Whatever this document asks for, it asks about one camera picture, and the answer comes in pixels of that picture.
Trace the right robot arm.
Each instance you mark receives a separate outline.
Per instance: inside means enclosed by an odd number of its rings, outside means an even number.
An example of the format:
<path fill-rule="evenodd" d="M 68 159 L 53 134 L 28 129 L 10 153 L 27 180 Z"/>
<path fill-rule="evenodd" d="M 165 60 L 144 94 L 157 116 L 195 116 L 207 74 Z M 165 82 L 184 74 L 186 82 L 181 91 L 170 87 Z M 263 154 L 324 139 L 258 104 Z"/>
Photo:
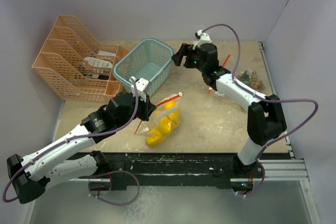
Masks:
<path fill-rule="evenodd" d="M 209 87 L 228 96 L 247 111 L 248 139 L 237 153 L 237 162 L 233 166 L 238 177 L 246 177 L 251 173 L 252 164 L 257 161 L 266 144 L 287 130 L 278 96 L 259 93 L 232 77 L 232 73 L 219 64 L 217 47 L 214 44 L 205 43 L 200 47 L 193 47 L 183 43 L 172 56 L 172 61 L 180 66 L 183 57 L 186 58 L 185 68 L 199 70 Z"/>

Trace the yellow fake fruit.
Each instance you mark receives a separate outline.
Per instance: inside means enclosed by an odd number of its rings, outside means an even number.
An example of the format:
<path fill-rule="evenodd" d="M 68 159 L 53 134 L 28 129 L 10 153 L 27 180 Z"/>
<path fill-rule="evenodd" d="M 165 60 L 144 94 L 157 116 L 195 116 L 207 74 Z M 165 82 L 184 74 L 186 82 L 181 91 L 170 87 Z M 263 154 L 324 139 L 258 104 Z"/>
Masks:
<path fill-rule="evenodd" d="M 163 111 L 167 113 L 173 113 L 178 109 L 178 104 L 175 101 L 170 101 L 164 104 Z"/>
<path fill-rule="evenodd" d="M 151 130 L 152 135 L 167 136 L 172 132 L 171 122 L 169 118 L 160 119 L 158 125 Z"/>
<path fill-rule="evenodd" d="M 145 143 L 147 146 L 154 147 L 162 144 L 166 139 L 166 136 L 162 135 L 152 135 L 145 138 Z"/>
<path fill-rule="evenodd" d="M 167 116 L 171 122 L 171 127 L 176 128 L 180 124 L 180 108 L 177 108 Z"/>

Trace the white papers in organizer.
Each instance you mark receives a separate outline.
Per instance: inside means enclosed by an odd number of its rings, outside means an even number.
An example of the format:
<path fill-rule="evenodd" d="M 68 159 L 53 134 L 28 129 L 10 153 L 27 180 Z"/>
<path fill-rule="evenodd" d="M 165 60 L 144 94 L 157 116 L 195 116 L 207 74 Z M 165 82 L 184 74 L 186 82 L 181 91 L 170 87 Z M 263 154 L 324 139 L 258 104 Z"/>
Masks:
<path fill-rule="evenodd" d="M 96 70 L 95 72 L 89 73 L 87 72 L 85 74 L 85 77 L 90 78 L 90 79 L 99 79 L 99 80 L 108 80 L 110 77 L 110 72 L 111 69 L 113 68 L 113 63 L 115 60 L 115 53 L 112 52 L 107 52 L 107 51 L 102 51 L 99 50 L 98 51 L 98 55 L 99 56 L 107 56 L 109 58 L 109 60 L 103 59 L 103 58 L 95 58 L 93 56 L 89 57 L 86 56 L 84 58 L 84 61 L 94 67 L 94 68 L 103 68 L 104 70 L 101 70 L 100 72 L 98 72 L 98 70 Z"/>

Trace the clear bag of mushrooms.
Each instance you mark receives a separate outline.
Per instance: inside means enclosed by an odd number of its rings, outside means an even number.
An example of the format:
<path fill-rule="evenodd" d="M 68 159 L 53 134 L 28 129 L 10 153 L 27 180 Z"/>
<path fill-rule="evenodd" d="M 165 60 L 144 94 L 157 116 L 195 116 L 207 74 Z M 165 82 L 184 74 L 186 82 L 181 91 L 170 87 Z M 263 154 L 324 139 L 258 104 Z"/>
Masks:
<path fill-rule="evenodd" d="M 222 66 L 218 67 L 217 70 L 224 70 L 224 67 L 229 61 L 229 59 L 230 59 L 230 55 L 226 57 Z M 211 93 L 212 90 L 215 90 L 216 92 L 221 93 L 215 84 L 215 77 L 217 75 L 217 72 L 216 72 L 217 70 L 213 72 L 203 72 L 202 73 L 204 82 L 209 86 L 209 93 Z M 237 76 L 237 80 L 241 81 L 243 84 L 247 85 L 248 87 L 258 92 L 261 92 L 265 89 L 263 81 L 258 79 L 256 71 L 246 70 L 245 72 L 241 72 L 240 75 Z"/>

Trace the clear zip bag red seal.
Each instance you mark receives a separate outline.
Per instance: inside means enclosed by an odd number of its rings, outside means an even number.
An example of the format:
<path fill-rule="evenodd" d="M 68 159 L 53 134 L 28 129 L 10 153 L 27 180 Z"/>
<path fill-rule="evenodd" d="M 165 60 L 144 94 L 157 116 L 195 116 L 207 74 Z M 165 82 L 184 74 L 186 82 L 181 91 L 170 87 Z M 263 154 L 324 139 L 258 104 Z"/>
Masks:
<path fill-rule="evenodd" d="M 162 144 L 180 125 L 180 101 L 183 92 L 172 94 L 156 105 L 148 121 L 141 121 L 134 135 L 145 137 L 149 147 Z"/>

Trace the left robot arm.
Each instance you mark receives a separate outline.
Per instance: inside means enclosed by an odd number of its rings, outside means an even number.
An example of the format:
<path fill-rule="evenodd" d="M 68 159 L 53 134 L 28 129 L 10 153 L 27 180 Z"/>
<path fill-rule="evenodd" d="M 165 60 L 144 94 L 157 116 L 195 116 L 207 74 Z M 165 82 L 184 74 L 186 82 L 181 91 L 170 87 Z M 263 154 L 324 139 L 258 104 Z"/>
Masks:
<path fill-rule="evenodd" d="M 148 121 L 157 106 L 150 98 L 121 92 L 108 104 L 90 113 L 65 136 L 26 156 L 14 154 L 7 159 L 9 182 L 3 191 L 3 201 L 13 186 L 21 204 L 40 197 L 47 189 L 73 178 L 102 178 L 111 165 L 101 151 L 93 151 L 79 159 L 71 159 L 84 148 L 91 147 L 124 129 L 134 119 Z"/>

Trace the teal plastic basket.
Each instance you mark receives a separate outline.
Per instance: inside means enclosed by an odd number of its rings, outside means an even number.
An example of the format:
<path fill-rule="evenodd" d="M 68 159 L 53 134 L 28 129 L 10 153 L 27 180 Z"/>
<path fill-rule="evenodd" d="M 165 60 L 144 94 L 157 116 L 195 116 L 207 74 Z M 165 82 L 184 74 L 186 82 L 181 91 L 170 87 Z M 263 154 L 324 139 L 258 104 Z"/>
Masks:
<path fill-rule="evenodd" d="M 153 95 L 167 79 L 174 50 L 167 44 L 147 38 L 140 41 L 113 67 L 113 76 L 120 81 L 125 91 L 131 88 L 131 77 L 150 82 L 148 95 Z"/>

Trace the orange mesh file organizer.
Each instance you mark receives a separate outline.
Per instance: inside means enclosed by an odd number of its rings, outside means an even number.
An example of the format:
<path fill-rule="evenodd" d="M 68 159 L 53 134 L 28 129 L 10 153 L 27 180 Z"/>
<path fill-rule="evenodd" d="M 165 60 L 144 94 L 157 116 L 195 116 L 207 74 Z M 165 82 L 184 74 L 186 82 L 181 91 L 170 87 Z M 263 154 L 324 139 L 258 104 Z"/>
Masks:
<path fill-rule="evenodd" d="M 88 62 L 104 60 L 115 66 L 129 51 L 122 45 L 97 41 L 72 15 L 59 15 L 32 68 L 63 100 L 108 102 L 123 86 L 112 67 Z"/>

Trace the aluminium rail frame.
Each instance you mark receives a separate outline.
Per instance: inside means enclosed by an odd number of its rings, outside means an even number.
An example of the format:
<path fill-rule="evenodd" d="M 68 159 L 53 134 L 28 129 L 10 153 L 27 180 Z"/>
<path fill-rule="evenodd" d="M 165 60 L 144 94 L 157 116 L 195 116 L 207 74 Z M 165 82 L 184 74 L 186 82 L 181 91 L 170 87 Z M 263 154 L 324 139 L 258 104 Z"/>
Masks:
<path fill-rule="evenodd" d="M 285 138 L 286 148 L 290 159 L 263 159 L 261 162 L 265 166 L 265 182 L 296 182 L 301 196 L 298 205 L 302 206 L 308 217 L 308 223 L 320 223 L 320 217 L 315 206 L 311 192 L 310 180 L 305 161 L 295 159 L 292 151 L 290 139 Z"/>

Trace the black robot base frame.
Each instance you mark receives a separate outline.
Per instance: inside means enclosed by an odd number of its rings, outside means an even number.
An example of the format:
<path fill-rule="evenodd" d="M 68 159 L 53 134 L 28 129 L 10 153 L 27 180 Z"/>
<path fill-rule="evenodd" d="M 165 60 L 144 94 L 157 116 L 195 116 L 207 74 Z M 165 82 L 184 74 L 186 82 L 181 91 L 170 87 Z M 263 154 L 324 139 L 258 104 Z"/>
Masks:
<path fill-rule="evenodd" d="M 232 153 L 89 153 L 98 162 L 104 182 L 94 190 L 128 186 L 210 186 L 251 190 L 253 178 L 263 178 L 260 163 L 240 168 Z"/>

